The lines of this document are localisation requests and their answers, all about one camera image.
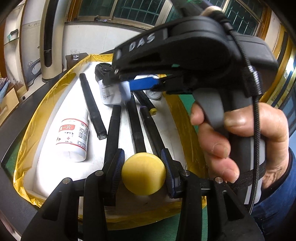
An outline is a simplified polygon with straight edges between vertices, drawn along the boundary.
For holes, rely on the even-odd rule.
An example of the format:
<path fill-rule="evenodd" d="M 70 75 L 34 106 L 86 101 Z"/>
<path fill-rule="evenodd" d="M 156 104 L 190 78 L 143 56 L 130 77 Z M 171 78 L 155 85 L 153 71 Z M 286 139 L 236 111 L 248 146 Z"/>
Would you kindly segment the blue sleeve forearm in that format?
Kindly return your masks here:
<path fill-rule="evenodd" d="M 289 150 L 286 172 L 262 191 L 252 212 L 265 240 L 295 240 L 295 155 Z"/>

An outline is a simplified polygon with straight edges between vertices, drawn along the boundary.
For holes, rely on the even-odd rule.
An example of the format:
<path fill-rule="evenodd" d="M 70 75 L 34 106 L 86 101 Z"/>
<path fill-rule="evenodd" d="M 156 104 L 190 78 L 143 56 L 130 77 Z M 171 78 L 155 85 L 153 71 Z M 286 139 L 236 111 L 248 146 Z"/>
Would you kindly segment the person right hand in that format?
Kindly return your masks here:
<path fill-rule="evenodd" d="M 266 103 L 259 103 L 260 132 L 266 138 L 266 172 L 262 188 L 267 189 L 286 172 L 289 155 L 289 130 L 285 114 Z M 198 126 L 198 140 L 204 152 L 210 179 L 221 177 L 234 183 L 240 175 L 237 164 L 229 157 L 229 140 L 216 132 L 205 121 L 204 112 L 197 103 L 191 107 L 191 124 Z M 241 136 L 253 135 L 252 107 L 248 106 L 225 114 L 224 126 L 229 132 Z"/>

